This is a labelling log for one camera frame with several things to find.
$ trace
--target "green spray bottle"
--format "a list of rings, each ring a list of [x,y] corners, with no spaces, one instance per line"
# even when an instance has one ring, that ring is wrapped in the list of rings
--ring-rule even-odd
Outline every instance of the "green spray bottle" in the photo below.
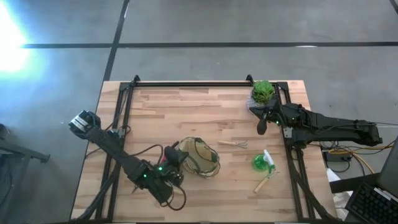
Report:
[[[264,154],[258,154],[254,157],[252,164],[254,170],[258,172],[268,171],[268,174],[270,174],[275,169],[274,161],[266,149]]]

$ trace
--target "computer monitor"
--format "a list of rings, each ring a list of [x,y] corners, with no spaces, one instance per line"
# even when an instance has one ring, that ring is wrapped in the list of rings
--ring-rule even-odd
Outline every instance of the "computer monitor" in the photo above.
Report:
[[[398,198],[398,137],[377,180],[381,189]]]

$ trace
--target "sunlight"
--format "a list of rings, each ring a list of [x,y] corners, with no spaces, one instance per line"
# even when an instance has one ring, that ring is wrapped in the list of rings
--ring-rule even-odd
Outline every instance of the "sunlight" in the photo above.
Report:
[[[0,71],[16,71],[24,66],[29,49],[21,49],[26,42],[18,27],[12,21],[4,3],[0,2]]]

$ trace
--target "gray floor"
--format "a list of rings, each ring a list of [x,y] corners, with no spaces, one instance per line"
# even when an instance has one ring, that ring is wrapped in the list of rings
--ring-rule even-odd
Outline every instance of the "gray floor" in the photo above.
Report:
[[[26,43],[70,44],[111,43],[122,4],[36,0],[5,6]],[[324,41],[398,41],[398,15],[388,0],[132,0],[121,37],[121,42]],[[49,153],[51,160],[31,163],[10,223],[65,221],[87,144],[67,123],[83,109],[95,110],[110,49],[26,51],[19,70],[0,70],[0,123],[11,130],[11,141]],[[111,80],[135,74],[143,80],[241,80],[247,74],[302,79],[314,111],[397,123],[397,58],[397,47],[119,49]],[[380,132],[385,142],[398,135],[394,128]],[[380,171],[387,153],[364,158]],[[352,163],[340,177],[361,175]]]

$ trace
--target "keyboard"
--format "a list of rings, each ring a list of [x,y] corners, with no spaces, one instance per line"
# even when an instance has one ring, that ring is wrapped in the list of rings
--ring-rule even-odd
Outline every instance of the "keyboard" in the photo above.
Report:
[[[361,184],[349,198],[346,209],[366,223],[397,224],[398,203],[375,191],[374,187]]]

